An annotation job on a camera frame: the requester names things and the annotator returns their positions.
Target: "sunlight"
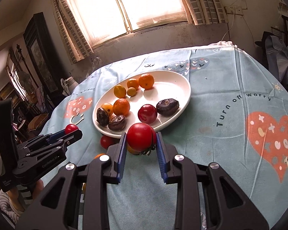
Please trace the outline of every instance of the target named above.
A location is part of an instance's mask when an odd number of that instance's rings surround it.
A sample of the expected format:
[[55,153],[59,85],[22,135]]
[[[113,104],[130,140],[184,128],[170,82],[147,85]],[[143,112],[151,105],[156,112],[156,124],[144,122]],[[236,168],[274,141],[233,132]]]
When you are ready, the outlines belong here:
[[126,33],[115,0],[78,0],[79,10],[94,38],[111,38]]
[[185,14],[180,0],[122,0],[122,2],[131,21],[132,29],[139,28],[143,21],[158,23],[156,17],[171,18],[177,13]]

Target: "light blue tablecloth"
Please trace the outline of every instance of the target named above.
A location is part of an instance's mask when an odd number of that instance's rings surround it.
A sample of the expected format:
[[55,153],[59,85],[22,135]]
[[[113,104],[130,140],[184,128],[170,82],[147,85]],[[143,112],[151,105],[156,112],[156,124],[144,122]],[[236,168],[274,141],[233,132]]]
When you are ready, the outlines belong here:
[[[179,72],[189,79],[192,89],[186,110],[162,130],[164,141],[196,163],[218,162],[272,227],[288,207],[284,162],[288,157],[288,93],[237,47],[167,50],[102,67],[60,103],[42,134],[57,132],[73,115],[75,123],[83,114],[78,125],[83,138],[68,148],[66,162],[88,164],[105,152],[92,122],[95,103],[116,83],[152,70]],[[43,181],[50,181],[58,169]],[[108,185],[111,230],[172,229],[176,189],[163,183],[155,152],[150,156],[127,153],[122,182]]]

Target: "passion fruit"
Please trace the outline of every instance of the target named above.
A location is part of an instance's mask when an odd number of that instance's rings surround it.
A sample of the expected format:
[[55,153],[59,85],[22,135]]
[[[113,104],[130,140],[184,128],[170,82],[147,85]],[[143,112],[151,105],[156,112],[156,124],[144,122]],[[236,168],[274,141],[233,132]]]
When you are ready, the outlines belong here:
[[109,115],[107,111],[104,108],[98,108],[97,109],[97,122],[100,124],[102,127],[106,127],[109,123]]
[[108,127],[112,131],[121,131],[126,127],[126,125],[127,125],[126,117],[124,115],[118,115],[110,120]]
[[157,103],[156,108],[160,115],[170,117],[179,108],[179,102],[173,98],[164,99]]

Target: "window frame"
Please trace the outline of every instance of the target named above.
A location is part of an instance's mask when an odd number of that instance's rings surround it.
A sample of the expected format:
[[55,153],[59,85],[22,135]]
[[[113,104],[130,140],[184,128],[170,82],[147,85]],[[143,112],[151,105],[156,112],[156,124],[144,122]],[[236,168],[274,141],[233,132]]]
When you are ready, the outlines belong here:
[[183,0],[179,0],[179,1],[180,1],[180,4],[181,4],[184,12],[185,12],[184,15],[177,16],[177,17],[171,17],[171,18],[168,18],[166,15],[154,17],[154,19],[156,19],[156,21],[158,21],[157,23],[154,23],[153,21],[148,22],[148,23],[145,23],[145,21],[141,21],[141,22],[139,22],[139,23],[142,23],[141,26],[137,29],[133,29],[122,0],[116,0],[117,6],[120,10],[120,13],[121,13],[121,16],[122,16],[122,19],[123,19],[123,22],[124,22],[124,25],[126,28],[126,33],[120,34],[116,37],[108,36],[108,37],[102,38],[102,39],[100,39],[94,43],[92,42],[92,40],[89,36],[88,27],[86,26],[87,22],[85,22],[82,19],[80,12],[78,11],[79,5],[77,4],[77,0],[67,0],[67,3],[71,7],[71,10],[74,14],[74,17],[77,20],[77,23],[79,24],[79,27],[84,29],[83,34],[86,37],[86,39],[88,40],[91,48],[94,50],[95,48],[100,47],[101,45],[103,45],[103,44],[105,44],[111,40],[115,40],[121,36],[128,35],[130,33],[135,33],[135,32],[141,31],[143,29],[161,26],[161,25],[165,25],[165,24],[169,24],[169,23],[175,23],[175,22],[187,22],[188,16],[187,16],[187,11],[186,11],[184,2],[183,2]]

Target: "red tomato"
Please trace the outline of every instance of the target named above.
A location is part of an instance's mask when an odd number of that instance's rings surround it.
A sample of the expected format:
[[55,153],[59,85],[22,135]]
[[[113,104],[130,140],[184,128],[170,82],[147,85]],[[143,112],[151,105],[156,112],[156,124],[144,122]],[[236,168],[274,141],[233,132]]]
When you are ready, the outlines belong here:
[[127,142],[133,150],[141,152],[157,143],[157,135],[148,124],[135,123],[127,132]]
[[142,123],[153,123],[157,118],[157,109],[151,104],[143,105],[137,112],[137,117]]
[[75,131],[75,130],[78,130],[78,129],[79,129],[79,128],[78,128],[77,125],[71,123],[71,124],[68,124],[68,125],[65,127],[64,132],[65,132],[65,134],[68,134],[68,133],[71,133],[71,132],[73,132],[73,131]]
[[115,139],[112,137],[102,136],[100,139],[100,145],[106,150],[113,144],[115,144]]

